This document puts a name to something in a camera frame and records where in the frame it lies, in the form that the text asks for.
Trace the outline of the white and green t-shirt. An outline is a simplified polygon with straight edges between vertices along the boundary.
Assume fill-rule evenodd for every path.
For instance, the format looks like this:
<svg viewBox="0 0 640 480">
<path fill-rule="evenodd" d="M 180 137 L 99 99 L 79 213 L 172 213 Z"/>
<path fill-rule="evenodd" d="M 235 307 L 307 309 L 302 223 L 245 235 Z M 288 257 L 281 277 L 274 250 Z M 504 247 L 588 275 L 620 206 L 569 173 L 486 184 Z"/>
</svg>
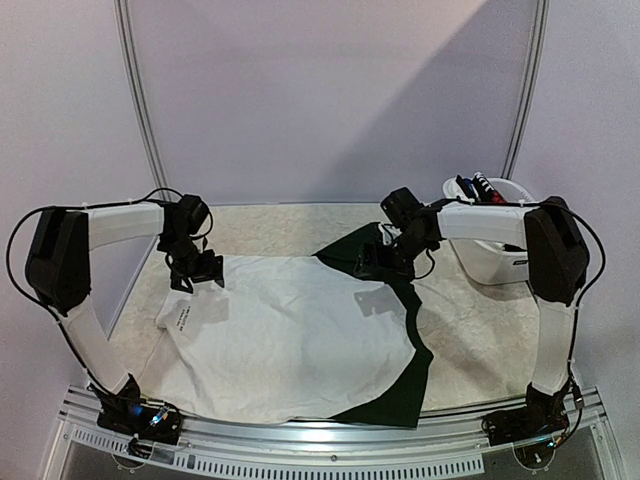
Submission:
<svg viewBox="0 0 640 480">
<path fill-rule="evenodd" d="M 230 256 L 222 284 L 170 291 L 142 390 L 227 422 L 415 427 L 433 358 L 420 298 L 410 283 L 356 274 L 387 240 L 373 222 L 310 256 Z"/>
</svg>

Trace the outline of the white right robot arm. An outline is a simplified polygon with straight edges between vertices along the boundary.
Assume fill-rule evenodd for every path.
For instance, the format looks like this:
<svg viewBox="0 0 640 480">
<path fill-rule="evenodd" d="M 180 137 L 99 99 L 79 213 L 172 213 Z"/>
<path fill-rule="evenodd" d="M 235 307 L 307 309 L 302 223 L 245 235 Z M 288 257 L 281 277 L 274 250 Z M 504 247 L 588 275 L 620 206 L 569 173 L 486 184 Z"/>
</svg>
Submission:
<svg viewBox="0 0 640 480">
<path fill-rule="evenodd" d="M 531 386 L 552 396 L 567 385 L 574 316 L 586 284 L 588 247 L 565 200 L 473 203 L 444 198 L 424 205 L 405 188 L 381 204 L 395 233 L 375 233 L 358 252 L 354 274 L 380 281 L 415 279 L 415 259 L 445 240 L 508 244 L 527 254 L 528 282 L 539 310 L 539 336 Z"/>
</svg>

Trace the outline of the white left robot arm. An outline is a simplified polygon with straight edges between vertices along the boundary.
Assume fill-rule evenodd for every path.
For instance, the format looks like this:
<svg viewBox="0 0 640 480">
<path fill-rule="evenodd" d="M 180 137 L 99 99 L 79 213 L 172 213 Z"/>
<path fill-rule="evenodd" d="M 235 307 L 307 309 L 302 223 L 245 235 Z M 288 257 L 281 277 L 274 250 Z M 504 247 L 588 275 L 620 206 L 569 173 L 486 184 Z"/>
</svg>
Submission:
<svg viewBox="0 0 640 480">
<path fill-rule="evenodd" d="M 170 286 L 191 294 L 195 285 L 223 286 L 224 260 L 206 246 L 200 229 L 211 216 L 195 195 L 176 202 L 140 200 L 86 207 L 52 206 L 40 215 L 27 256 L 25 278 L 50 309 L 92 385 L 107 395 L 136 389 L 97 318 L 91 299 L 93 250 L 155 237 L 170 271 Z"/>
</svg>

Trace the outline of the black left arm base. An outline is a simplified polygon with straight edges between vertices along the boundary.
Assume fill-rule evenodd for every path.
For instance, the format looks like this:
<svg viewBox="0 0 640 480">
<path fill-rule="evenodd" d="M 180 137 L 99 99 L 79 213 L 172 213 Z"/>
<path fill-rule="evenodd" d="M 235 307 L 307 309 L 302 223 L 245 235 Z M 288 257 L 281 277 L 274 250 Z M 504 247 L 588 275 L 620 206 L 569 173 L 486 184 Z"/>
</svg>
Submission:
<svg viewBox="0 0 640 480">
<path fill-rule="evenodd" d="M 177 445 L 184 417 L 179 409 L 166 401 L 142 396 L 132 375 L 117 392 L 111 393 L 91 385 L 100 402 L 97 425 L 138 440 Z"/>
</svg>

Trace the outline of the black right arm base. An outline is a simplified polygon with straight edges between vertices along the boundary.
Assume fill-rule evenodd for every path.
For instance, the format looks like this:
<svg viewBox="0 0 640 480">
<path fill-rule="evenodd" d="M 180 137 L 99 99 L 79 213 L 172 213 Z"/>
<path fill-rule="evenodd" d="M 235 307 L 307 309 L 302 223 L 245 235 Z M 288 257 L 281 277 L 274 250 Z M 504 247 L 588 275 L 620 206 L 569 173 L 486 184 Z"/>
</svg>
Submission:
<svg viewBox="0 0 640 480">
<path fill-rule="evenodd" d="M 574 407 L 578 412 L 574 424 L 571 424 L 564 405 L 567 394 L 572 395 Z M 523 407 L 489 413 L 482 418 L 481 428 L 491 446 L 517 443 L 561 432 L 558 439 L 550 442 L 550 448 L 557 449 L 578 429 L 584 406 L 584 396 L 573 378 L 552 395 L 537 390 L 529 383 Z"/>
</svg>

